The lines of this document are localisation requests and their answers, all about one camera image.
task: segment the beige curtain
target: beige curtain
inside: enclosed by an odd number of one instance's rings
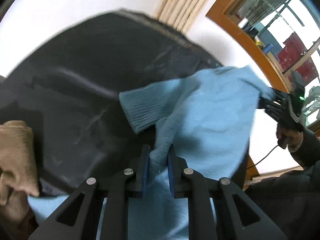
[[[186,33],[208,0],[162,0],[156,19]]]

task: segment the person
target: person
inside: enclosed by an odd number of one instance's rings
[[[289,240],[320,239],[320,140],[307,128],[298,132],[278,125],[276,135],[291,137],[289,152],[304,170],[263,179],[245,192]]]

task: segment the red cloth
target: red cloth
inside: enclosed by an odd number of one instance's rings
[[[285,47],[278,54],[278,59],[282,69],[287,70],[308,50],[296,33],[292,33],[284,42],[284,45]],[[301,74],[306,85],[319,76],[316,66],[311,58],[303,63],[296,71]]]

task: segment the silver screw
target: silver screw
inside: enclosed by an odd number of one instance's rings
[[[228,178],[222,178],[221,180],[222,185],[229,185],[230,184],[230,179]]]
[[[96,179],[95,178],[89,178],[89,179],[87,179],[87,184],[88,185],[93,185],[93,184],[95,184],[96,183]]]
[[[125,175],[131,175],[131,174],[133,174],[133,169],[127,168],[123,172]]]
[[[191,168],[185,168],[185,169],[183,170],[183,172],[184,172],[185,174],[187,174],[187,175],[190,175],[190,174],[193,173],[193,169],[191,169]]]

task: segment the hanging cord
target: hanging cord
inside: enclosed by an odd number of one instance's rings
[[[247,168],[247,170],[250,169],[250,168],[252,168],[252,167],[254,167],[254,166],[256,166],[256,165],[258,165],[260,162],[262,162],[262,161],[263,161],[265,158],[267,158],[268,155],[269,155],[270,153],[272,153],[272,151],[273,151],[274,149],[276,149],[278,146],[279,146],[279,145],[276,145],[262,160],[258,161],[255,165],[250,166],[249,168]]]

